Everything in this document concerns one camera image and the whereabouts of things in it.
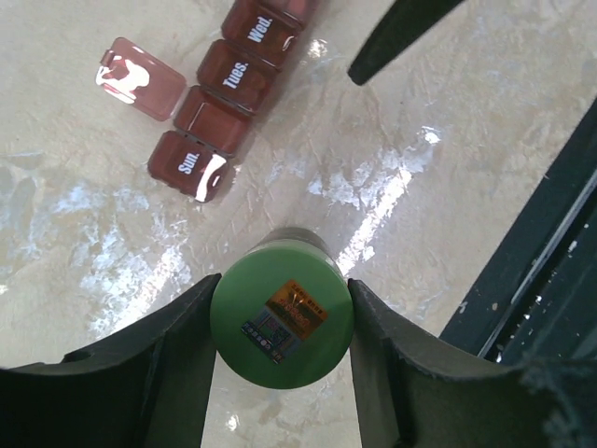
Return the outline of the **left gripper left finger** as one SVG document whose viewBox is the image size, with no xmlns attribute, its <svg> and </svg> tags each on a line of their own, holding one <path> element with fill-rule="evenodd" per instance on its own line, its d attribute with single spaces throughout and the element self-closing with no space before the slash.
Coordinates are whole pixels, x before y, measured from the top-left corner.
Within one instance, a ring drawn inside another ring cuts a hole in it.
<svg viewBox="0 0 597 448">
<path fill-rule="evenodd" d="M 199 447 L 215 367 L 212 274 L 67 355 L 1 371 L 4 447 Z"/>
</svg>

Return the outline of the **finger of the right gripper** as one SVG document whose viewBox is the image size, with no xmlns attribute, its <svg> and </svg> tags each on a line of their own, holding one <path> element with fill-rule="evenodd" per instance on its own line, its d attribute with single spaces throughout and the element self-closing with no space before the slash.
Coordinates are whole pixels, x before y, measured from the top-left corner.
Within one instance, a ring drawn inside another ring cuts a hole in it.
<svg viewBox="0 0 597 448">
<path fill-rule="evenodd" d="M 349 79 L 363 86 L 463 0 L 397 0 L 383 15 L 348 69 Z"/>
</svg>

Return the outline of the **red weekly pill organizer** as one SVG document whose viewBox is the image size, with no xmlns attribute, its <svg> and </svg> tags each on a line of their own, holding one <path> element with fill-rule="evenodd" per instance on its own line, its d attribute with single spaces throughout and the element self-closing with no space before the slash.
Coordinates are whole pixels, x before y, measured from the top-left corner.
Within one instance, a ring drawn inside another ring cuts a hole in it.
<svg viewBox="0 0 597 448">
<path fill-rule="evenodd" d="M 149 174 L 199 203 L 210 202 L 254 117 L 307 29 L 316 1 L 236 1 L 197 69 L 185 78 L 130 40 L 104 53 L 96 84 L 152 119 L 170 119 Z"/>
</svg>

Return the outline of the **green capped pill bottle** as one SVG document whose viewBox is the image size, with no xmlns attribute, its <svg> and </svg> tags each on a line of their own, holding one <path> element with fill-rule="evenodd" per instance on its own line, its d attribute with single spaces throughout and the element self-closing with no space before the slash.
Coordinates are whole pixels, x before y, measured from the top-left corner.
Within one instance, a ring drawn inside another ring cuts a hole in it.
<svg viewBox="0 0 597 448">
<path fill-rule="evenodd" d="M 312 231 L 270 232 L 222 275 L 210 306 L 219 355 L 243 379 L 295 389 L 325 377 L 354 334 L 348 285 Z"/>
</svg>

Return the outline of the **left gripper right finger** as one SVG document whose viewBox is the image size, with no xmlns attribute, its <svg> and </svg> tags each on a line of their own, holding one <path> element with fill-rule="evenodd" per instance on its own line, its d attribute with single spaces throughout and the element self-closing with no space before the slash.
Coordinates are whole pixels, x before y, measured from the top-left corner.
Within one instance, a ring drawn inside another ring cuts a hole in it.
<svg viewBox="0 0 597 448">
<path fill-rule="evenodd" d="M 596 363 L 472 356 L 351 279 L 354 395 L 365 447 L 593 447 Z"/>
</svg>

